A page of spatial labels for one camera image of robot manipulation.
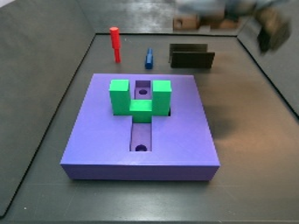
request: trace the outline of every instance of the purple block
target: purple block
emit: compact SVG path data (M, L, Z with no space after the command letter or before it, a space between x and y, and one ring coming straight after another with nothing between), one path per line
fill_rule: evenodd
M153 116L152 150L131 151L132 116L113 116L111 80L172 81L171 116ZM60 165L71 179L211 180L219 167L191 75L95 74Z

